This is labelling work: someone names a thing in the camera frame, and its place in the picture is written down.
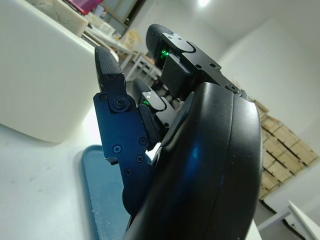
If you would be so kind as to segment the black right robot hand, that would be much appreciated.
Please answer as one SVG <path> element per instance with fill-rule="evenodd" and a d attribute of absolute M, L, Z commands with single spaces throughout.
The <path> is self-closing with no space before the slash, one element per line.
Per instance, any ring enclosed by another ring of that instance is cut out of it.
<path fill-rule="evenodd" d="M 194 43 L 152 24 L 146 46 L 161 81 L 183 101 L 159 133 L 136 104 L 111 52 L 97 46 L 94 107 L 104 157 L 118 164 L 130 214 L 126 240 L 243 240 L 263 172 L 261 122 L 246 92 Z"/>

